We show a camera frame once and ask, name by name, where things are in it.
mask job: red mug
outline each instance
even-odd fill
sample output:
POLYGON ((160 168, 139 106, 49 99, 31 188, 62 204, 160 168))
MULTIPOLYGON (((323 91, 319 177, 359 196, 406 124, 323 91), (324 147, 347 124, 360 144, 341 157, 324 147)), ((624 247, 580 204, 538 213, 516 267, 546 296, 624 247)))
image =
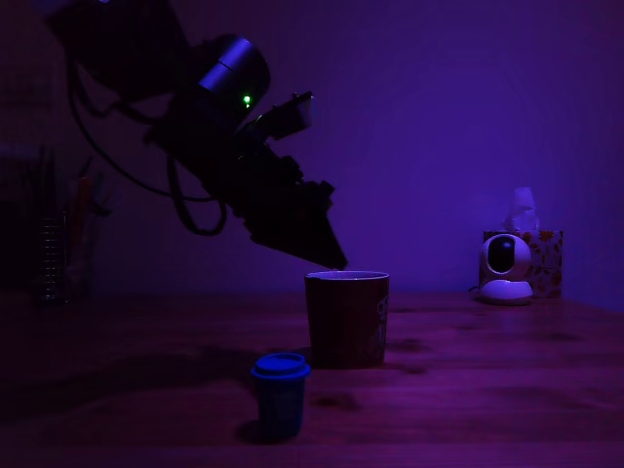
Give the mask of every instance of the red mug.
POLYGON ((366 369, 383 364, 390 276, 326 271, 305 276, 312 366, 366 369))

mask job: tissue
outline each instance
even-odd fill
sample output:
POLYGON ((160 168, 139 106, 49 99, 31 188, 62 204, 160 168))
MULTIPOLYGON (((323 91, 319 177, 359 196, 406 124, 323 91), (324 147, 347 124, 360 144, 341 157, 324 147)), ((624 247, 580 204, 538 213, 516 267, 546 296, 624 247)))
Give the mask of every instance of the tissue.
POLYGON ((516 189, 509 214, 501 223, 507 232, 527 232, 539 230, 539 218, 535 201, 529 187, 516 189))

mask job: camera lens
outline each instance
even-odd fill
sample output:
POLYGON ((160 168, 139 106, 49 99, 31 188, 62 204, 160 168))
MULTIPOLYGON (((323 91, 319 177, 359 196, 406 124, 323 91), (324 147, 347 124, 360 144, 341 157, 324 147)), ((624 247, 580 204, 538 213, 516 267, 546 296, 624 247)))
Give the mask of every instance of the camera lens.
POLYGON ((516 243, 509 236, 493 239, 487 249, 487 264, 496 273, 505 273, 514 267, 516 243))

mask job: blue cup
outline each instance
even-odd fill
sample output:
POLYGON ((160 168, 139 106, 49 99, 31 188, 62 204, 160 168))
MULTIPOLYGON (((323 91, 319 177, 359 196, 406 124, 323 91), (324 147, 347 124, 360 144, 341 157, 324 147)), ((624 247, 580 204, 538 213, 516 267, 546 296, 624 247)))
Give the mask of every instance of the blue cup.
POLYGON ((258 396, 259 432, 265 442, 295 437, 303 423, 305 377, 310 366, 294 353, 269 354, 252 369, 258 396))

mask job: camera base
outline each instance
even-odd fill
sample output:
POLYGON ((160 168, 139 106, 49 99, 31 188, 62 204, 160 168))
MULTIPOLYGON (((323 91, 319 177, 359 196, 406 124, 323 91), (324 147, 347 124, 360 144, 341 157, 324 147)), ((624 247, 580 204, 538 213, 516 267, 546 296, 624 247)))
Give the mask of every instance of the camera base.
POLYGON ((526 281, 491 280, 479 289, 483 302, 495 305, 528 305, 533 295, 526 281))

